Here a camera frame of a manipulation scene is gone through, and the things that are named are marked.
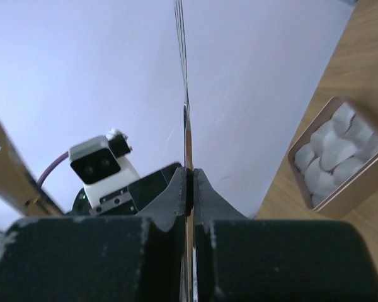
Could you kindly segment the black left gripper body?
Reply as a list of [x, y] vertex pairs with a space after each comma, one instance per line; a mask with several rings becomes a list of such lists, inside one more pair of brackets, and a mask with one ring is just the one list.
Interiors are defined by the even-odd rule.
[[70, 210], [71, 216], [130, 216], [143, 210], [157, 196], [159, 196], [170, 183], [179, 162], [159, 169], [139, 180], [120, 188], [100, 199], [100, 205], [92, 207], [88, 201], [88, 196], [81, 189]]

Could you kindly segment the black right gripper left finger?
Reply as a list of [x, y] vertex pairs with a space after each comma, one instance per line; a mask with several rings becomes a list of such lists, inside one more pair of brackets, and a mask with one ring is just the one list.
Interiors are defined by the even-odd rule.
[[136, 215], [22, 218], [0, 242], [0, 301], [181, 301], [186, 173]]

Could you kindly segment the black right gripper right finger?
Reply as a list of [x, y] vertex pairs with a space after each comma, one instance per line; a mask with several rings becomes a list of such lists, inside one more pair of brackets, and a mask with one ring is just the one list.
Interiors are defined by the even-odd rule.
[[361, 234], [333, 220], [250, 220], [193, 174], [200, 301], [378, 301]]

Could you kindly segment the metal tongs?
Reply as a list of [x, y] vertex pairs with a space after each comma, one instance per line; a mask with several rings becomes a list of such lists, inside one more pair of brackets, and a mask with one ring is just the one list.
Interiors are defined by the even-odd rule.
[[185, 201], [185, 285], [186, 300], [193, 301], [195, 297], [193, 251], [194, 251], [194, 214], [193, 214], [193, 159], [192, 159], [192, 129], [190, 120], [190, 99], [188, 93], [188, 71], [186, 57], [185, 23], [183, 16], [183, 3], [175, 1], [175, 21], [180, 52], [180, 62], [184, 86], [183, 102], [183, 129], [184, 129], [184, 167], [186, 178]]

